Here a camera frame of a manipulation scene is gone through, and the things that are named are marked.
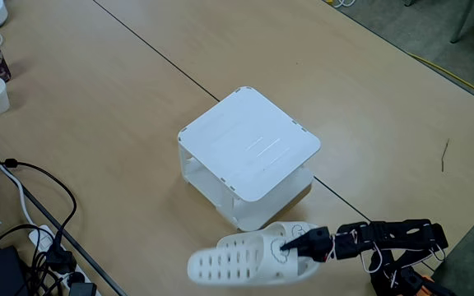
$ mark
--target yellow cable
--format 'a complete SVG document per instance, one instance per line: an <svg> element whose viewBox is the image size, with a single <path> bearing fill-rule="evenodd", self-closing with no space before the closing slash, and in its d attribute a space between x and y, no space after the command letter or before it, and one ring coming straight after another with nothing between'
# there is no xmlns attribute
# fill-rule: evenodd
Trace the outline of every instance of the yellow cable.
<svg viewBox="0 0 474 296"><path fill-rule="evenodd" d="M463 80L462 78L456 76L455 74L452 74L452 72L450 72L450 71L448 71L448 70L445 70L445 69L442 68L441 66L439 66L439 65L437 65L437 64L435 64L435 63L433 63L433 62L430 62L430 61L428 61L428 60L426 60L426 59L424 59L424 58L422 58L422 57L419 57L419 56L415 55L414 53L407 53L407 54L409 54L410 56L412 56L413 58L417 59L417 60L420 61L420 62L426 63L427 65L429 65L429 66L431 66L431 67L433 67L433 68L435 68L435 69L437 69L437 70L440 70L440 71L444 72L445 74L447 74L447 75L451 76L452 78L454 78L454 79L456 79L456 80L462 82L464 85L469 86L470 88L472 88L472 89L474 90L474 85L473 85L473 84L471 84L471 83L469 83L469 82Z"/></svg>

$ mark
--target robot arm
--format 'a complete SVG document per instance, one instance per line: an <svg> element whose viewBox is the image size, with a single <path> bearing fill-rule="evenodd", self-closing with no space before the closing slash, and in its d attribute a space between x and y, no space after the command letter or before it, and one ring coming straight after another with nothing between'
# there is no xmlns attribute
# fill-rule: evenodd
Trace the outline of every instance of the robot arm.
<svg viewBox="0 0 474 296"><path fill-rule="evenodd" d="M417 274L411 266L428 257L437 256L448 247L444 231L429 220L403 222L375 221L344 224L331 235L327 227L311 229L308 233L286 243L281 250L296 248L298 256L311 257L317 262L359 256L373 250L369 269L377 295L416 295L422 286L439 296L454 295L450 290ZM396 260L391 250L405 252Z"/></svg>

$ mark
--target plug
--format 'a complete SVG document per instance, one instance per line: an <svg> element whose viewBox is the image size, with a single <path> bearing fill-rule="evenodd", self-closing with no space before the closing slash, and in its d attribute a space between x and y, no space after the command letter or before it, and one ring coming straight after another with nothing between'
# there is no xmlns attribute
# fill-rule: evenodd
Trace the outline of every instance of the plug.
<svg viewBox="0 0 474 296"><path fill-rule="evenodd" d="M47 251L45 262L50 269L60 275L65 275L76 269L76 258L72 255L72 252L63 250L62 246L56 243L56 240Z"/></svg>
<svg viewBox="0 0 474 296"><path fill-rule="evenodd" d="M73 272L69 275L69 278L67 279L67 285L69 288L72 287L72 284L75 283L85 283L86 282L86 277L81 273L81 272Z"/></svg>

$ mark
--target power adapter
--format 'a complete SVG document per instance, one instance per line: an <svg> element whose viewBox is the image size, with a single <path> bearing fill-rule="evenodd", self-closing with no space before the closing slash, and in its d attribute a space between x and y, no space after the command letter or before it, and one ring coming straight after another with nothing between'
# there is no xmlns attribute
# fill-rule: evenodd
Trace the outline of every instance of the power adapter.
<svg viewBox="0 0 474 296"><path fill-rule="evenodd" d="M72 255L72 252L63 250L56 240L54 240L54 243L47 251L45 262L50 269L58 272L60 275L65 275L76 269L76 258Z"/></svg>
<svg viewBox="0 0 474 296"><path fill-rule="evenodd" d="M96 296L96 285L93 283L72 284L69 296Z"/></svg>
<svg viewBox="0 0 474 296"><path fill-rule="evenodd" d="M0 296L26 296L29 291L15 247L0 249Z"/></svg>

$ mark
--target perforated white plastic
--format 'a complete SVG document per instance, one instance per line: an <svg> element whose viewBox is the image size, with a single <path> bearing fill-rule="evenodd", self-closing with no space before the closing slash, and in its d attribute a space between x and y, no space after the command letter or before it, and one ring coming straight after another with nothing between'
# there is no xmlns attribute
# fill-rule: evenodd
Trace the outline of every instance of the perforated white plastic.
<svg viewBox="0 0 474 296"><path fill-rule="evenodd" d="M318 263L297 257L281 246L315 225L275 222L263 230L224 237L216 248L195 252L188 261L188 276L198 284L253 286L290 284L310 277Z"/></svg>

